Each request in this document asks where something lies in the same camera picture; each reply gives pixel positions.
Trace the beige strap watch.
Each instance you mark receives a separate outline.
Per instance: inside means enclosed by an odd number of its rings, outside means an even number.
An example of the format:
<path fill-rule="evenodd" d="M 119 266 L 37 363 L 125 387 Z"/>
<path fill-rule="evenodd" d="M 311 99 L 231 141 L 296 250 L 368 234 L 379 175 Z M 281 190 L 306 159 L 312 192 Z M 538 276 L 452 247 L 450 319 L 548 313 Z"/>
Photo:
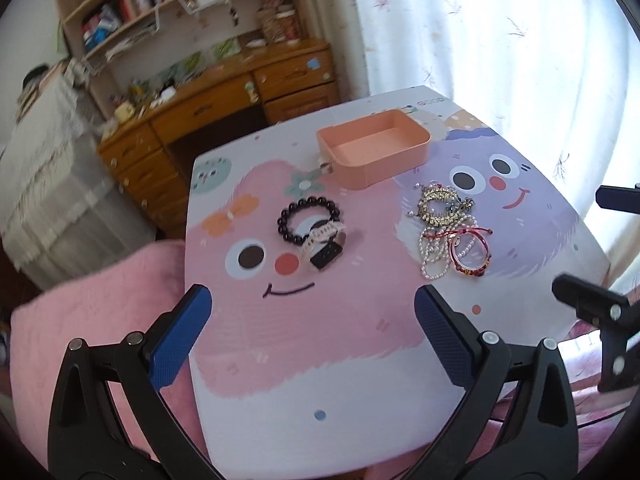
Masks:
<path fill-rule="evenodd" d="M 326 222 L 309 232 L 300 248 L 300 258 L 317 271 L 326 270 L 342 254 L 346 236 L 346 226 L 342 222 Z"/>

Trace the white lace covered cabinet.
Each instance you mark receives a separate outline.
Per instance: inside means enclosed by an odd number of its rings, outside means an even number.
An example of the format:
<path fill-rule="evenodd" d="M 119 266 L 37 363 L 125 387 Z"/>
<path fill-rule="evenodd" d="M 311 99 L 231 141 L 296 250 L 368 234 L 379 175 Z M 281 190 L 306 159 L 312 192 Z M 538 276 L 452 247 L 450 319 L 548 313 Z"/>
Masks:
<path fill-rule="evenodd" d="M 88 93 L 58 75 L 1 157 L 1 245 L 42 290 L 110 266 L 155 238 L 96 154 L 102 126 Z"/>

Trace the gold rhinestone hair piece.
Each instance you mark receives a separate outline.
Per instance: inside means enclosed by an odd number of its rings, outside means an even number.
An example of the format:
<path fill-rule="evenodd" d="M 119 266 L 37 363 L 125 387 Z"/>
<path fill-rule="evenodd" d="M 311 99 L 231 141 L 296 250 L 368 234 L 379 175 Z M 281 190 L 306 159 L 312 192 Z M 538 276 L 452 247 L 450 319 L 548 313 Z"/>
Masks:
<path fill-rule="evenodd" d="M 428 228 L 440 229 L 465 219 L 474 208 L 472 198 L 462 198 L 451 186 L 438 182 L 416 183 L 419 192 L 416 208 L 408 216 L 417 218 Z"/>

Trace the wooden desk with drawers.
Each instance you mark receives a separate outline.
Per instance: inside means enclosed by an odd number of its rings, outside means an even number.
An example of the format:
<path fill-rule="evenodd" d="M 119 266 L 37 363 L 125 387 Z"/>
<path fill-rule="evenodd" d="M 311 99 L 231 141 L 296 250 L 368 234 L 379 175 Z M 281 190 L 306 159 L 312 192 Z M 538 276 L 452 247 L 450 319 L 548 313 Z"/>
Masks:
<path fill-rule="evenodd" d="M 244 50 L 118 127 L 98 153 L 119 191 L 160 234 L 181 238 L 199 154 L 340 101 L 328 42 Z"/>

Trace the cartoon printed table mat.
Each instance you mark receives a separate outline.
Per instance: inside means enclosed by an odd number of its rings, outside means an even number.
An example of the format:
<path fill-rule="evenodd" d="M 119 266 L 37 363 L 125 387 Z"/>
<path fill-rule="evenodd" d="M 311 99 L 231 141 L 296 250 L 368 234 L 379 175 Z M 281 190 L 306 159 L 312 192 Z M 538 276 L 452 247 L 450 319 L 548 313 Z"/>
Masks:
<path fill-rule="evenodd" d="M 317 131 L 402 110 L 431 133 L 426 163 L 361 191 L 321 166 Z M 230 479 L 340 474 L 431 441 L 462 391 L 416 322 L 422 230 L 416 183 L 474 200 L 489 230 L 436 288 L 479 330 L 514 344 L 561 339 L 573 315 L 552 296 L 567 272 L 601 283 L 608 258 L 574 207 L 502 136 L 425 87 L 292 119 L 195 159 L 186 282 L 213 312 L 190 355 L 206 448 Z M 317 271 L 309 232 L 346 226 L 342 254 Z"/>

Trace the pink plastic tray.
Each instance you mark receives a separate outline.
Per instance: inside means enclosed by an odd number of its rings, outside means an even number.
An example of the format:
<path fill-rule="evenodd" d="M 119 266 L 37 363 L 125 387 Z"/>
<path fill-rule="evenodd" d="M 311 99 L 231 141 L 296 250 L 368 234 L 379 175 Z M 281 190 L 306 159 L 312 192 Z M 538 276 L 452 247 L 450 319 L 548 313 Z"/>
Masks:
<path fill-rule="evenodd" d="M 386 110 L 317 131 L 321 155 L 337 182 L 349 190 L 422 166 L 431 133 L 402 110 Z"/>

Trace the wooden bookshelf hutch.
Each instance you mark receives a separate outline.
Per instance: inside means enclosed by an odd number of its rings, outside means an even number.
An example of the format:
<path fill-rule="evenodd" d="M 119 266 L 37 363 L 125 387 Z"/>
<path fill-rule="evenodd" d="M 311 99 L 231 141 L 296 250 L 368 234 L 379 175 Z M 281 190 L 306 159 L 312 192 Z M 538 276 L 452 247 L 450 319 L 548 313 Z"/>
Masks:
<path fill-rule="evenodd" d="M 302 0 L 54 0 L 104 117 L 244 50 L 307 37 Z"/>

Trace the pink blanket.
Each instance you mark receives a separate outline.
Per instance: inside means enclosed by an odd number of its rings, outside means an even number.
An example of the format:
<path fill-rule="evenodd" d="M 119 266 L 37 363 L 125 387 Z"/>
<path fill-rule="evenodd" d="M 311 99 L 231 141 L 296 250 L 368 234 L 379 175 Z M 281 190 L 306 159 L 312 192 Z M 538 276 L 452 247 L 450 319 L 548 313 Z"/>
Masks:
<path fill-rule="evenodd" d="M 68 343 L 116 344 L 145 332 L 184 292 L 184 243 L 163 240 L 18 307 L 11 318 L 10 381 L 17 432 L 47 466 L 51 403 Z"/>

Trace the white floral curtain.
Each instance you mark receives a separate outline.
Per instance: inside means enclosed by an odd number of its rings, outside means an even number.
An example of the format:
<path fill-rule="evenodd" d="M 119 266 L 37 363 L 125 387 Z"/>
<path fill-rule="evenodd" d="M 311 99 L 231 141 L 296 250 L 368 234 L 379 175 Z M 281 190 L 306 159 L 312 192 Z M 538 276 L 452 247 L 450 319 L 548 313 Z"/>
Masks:
<path fill-rule="evenodd" d="M 639 220 L 597 206 L 639 180 L 639 41 L 615 0 L 355 0 L 369 88 L 430 87 L 502 134 L 610 259 L 639 273 Z"/>

